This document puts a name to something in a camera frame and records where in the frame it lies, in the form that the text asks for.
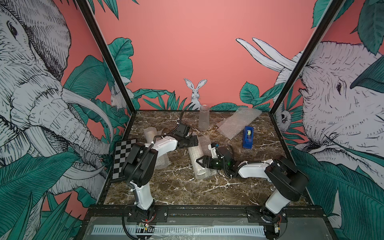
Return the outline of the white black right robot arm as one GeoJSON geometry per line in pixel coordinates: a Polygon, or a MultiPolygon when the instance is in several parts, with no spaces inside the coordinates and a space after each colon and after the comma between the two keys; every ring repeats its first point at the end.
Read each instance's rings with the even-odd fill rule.
{"type": "Polygon", "coordinates": [[[257,215],[266,223],[279,223],[282,210],[291,202],[297,202],[305,191],[309,178],[284,156],[264,161],[236,161],[231,145],[209,145],[210,156],[197,158],[203,168],[222,170],[231,178],[261,178],[271,182],[275,191],[269,196],[257,215]]]}

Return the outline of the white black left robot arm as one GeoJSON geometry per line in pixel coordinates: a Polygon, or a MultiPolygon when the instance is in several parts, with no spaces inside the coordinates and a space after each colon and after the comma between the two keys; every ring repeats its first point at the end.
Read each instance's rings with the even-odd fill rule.
{"type": "Polygon", "coordinates": [[[189,133],[191,127],[182,123],[183,115],[184,111],[181,112],[176,127],[169,133],[154,136],[149,144],[134,144],[122,167],[127,185],[135,196],[135,212],[145,222],[152,221],[156,214],[149,182],[157,159],[177,149],[198,146],[197,137],[189,133]]]}

